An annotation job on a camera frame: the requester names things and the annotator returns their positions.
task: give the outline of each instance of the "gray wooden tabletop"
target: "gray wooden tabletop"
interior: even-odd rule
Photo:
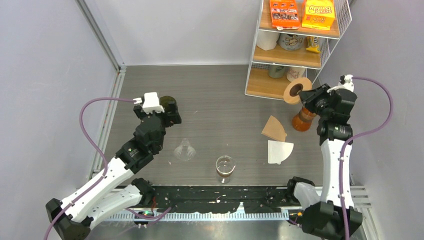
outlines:
[[[173,96],[182,124],[166,129],[163,150],[134,178],[155,185],[220,185],[216,178],[217,158],[236,160],[229,185],[286,185],[293,176],[323,182],[323,159],[316,134],[315,119],[307,132],[298,132],[291,119],[301,105],[246,96],[247,65],[130,66],[121,98],[133,99],[147,92]],[[294,143],[291,155],[281,163],[268,164],[268,140],[261,134],[270,115]],[[119,102],[113,119],[105,155],[108,159],[133,137],[140,120],[133,105]],[[196,155],[181,161],[174,149],[187,138]]]

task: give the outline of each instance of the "orange snack box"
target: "orange snack box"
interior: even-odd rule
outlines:
[[[304,28],[329,31],[336,18],[333,0],[305,0],[302,10]]]
[[[281,29],[298,29],[301,26],[295,0],[270,0],[272,26]]]

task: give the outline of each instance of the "brown paper filter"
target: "brown paper filter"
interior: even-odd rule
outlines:
[[[282,98],[288,104],[298,104],[301,102],[299,93],[312,89],[312,83],[307,77],[300,77],[292,81],[284,90]]]
[[[283,125],[274,116],[269,117],[268,122],[262,130],[262,134],[280,142],[285,142],[287,137]]]

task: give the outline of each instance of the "orange glass jar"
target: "orange glass jar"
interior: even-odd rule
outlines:
[[[305,132],[311,127],[315,116],[317,116],[315,113],[310,112],[303,106],[299,113],[291,120],[291,125],[293,125],[293,128],[297,131]]]

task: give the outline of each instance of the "yellow snack box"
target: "yellow snack box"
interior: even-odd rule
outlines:
[[[330,30],[336,18],[333,0],[304,0],[302,27]]]

